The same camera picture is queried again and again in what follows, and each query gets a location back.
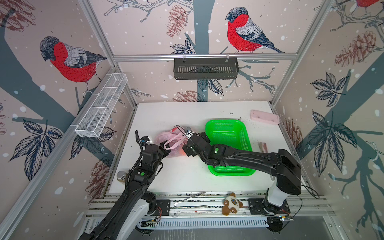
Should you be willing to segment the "pink plastic bag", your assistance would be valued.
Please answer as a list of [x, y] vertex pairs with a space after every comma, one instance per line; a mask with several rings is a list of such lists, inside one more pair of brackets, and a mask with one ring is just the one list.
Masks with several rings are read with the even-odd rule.
[[185, 135], [184, 130], [180, 130], [175, 127], [170, 131], [161, 132], [155, 137], [155, 144], [160, 144], [162, 142], [166, 142], [164, 144], [166, 150], [170, 150], [171, 152], [167, 156], [167, 158], [178, 158], [178, 157], [186, 157], [187, 154], [183, 150], [183, 146], [187, 143], [188, 137]]

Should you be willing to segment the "green plastic basket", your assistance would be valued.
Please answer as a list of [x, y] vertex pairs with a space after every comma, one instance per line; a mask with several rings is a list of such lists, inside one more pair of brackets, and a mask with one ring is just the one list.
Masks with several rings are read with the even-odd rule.
[[[211, 120], [205, 125], [205, 133], [212, 145], [223, 144], [239, 150], [252, 150], [246, 126], [239, 120]], [[208, 169], [217, 177], [251, 176], [255, 173], [255, 170], [243, 167], [208, 166]]]

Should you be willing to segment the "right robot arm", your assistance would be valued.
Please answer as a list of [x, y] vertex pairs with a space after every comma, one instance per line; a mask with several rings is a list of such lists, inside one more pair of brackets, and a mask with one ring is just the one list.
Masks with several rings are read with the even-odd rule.
[[183, 150], [188, 157], [199, 156], [212, 167], [243, 167], [270, 174], [275, 177], [268, 188], [263, 201], [250, 206], [256, 214], [272, 217], [283, 211], [290, 195], [299, 196], [301, 190], [301, 164], [287, 151], [279, 149], [277, 153], [259, 153], [235, 149], [228, 145], [211, 145], [204, 133], [193, 133]]

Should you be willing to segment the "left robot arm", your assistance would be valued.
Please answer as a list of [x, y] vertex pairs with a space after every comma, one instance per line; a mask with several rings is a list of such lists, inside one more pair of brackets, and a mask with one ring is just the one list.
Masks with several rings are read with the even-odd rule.
[[150, 184], [163, 167], [162, 159], [171, 151], [164, 143], [141, 149], [140, 156], [125, 178], [125, 189], [107, 216], [80, 240], [126, 240], [156, 203], [155, 194], [148, 192]]

